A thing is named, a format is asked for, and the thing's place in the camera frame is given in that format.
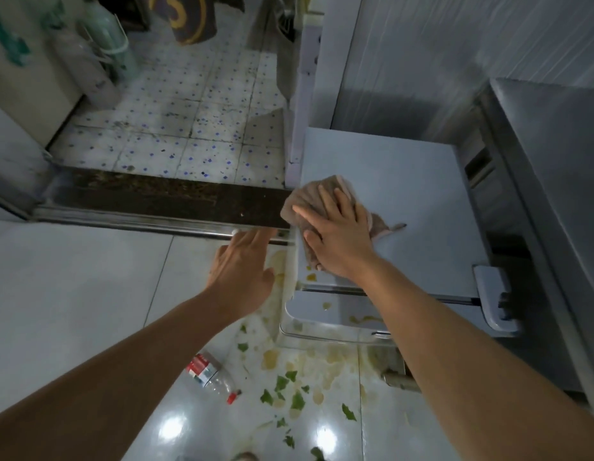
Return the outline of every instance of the forearm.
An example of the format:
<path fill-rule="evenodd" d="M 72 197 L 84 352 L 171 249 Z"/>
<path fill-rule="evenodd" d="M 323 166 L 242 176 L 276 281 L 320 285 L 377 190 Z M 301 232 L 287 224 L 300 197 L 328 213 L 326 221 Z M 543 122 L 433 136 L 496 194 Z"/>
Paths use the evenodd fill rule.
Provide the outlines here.
<path fill-rule="evenodd" d="M 204 291 L 0 414 L 0 459 L 119 460 L 229 318 Z"/>
<path fill-rule="evenodd" d="M 360 285 L 466 459 L 594 458 L 594 418 L 385 261 Z"/>

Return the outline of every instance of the person's left hand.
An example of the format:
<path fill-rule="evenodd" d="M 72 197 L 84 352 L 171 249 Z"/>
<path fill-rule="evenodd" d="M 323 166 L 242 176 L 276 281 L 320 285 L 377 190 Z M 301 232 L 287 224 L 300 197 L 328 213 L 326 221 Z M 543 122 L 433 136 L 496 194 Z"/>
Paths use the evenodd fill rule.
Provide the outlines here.
<path fill-rule="evenodd" d="M 275 276 L 264 266 L 267 245 L 276 233 L 275 228 L 240 231 L 216 251 L 205 290 L 231 322 L 254 312 L 271 294 Z"/>

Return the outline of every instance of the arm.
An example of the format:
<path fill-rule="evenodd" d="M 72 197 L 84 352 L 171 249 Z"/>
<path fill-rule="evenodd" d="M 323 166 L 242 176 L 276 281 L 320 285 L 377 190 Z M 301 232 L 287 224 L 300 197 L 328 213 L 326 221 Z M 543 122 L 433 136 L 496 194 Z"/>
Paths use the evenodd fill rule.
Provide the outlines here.
<path fill-rule="evenodd" d="M 269 296 L 274 233 L 237 233 L 201 294 L 3 411 L 0 459 L 121 459 L 190 359 Z"/>
<path fill-rule="evenodd" d="M 594 418 L 485 333 L 379 258 L 364 208 L 322 189 L 330 220 L 293 207 L 325 268 L 361 286 L 380 311 L 424 397 L 470 460 L 594 459 Z"/>

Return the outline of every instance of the patterned tile floor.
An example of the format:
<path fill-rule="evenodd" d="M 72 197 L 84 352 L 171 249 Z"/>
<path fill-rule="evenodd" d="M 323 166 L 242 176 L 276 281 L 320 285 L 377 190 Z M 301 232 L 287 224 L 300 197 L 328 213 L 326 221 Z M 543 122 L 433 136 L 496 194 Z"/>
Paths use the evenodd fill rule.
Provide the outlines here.
<path fill-rule="evenodd" d="M 141 74 L 112 110 L 77 110 L 50 152 L 81 168 L 283 187 L 283 97 L 262 0 L 216 4 L 218 34 L 179 46 L 169 25 L 129 34 Z"/>

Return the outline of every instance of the clear plastic bottle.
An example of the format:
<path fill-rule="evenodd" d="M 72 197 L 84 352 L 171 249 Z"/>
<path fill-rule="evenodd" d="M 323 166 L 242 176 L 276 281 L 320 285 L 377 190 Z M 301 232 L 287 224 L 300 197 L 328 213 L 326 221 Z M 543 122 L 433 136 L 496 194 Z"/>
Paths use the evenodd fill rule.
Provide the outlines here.
<path fill-rule="evenodd" d="M 216 395 L 226 399 L 227 404 L 233 404 L 236 397 L 241 394 L 231 374 L 205 350 L 193 357 L 186 366 L 186 371 L 203 388 L 210 389 Z"/>

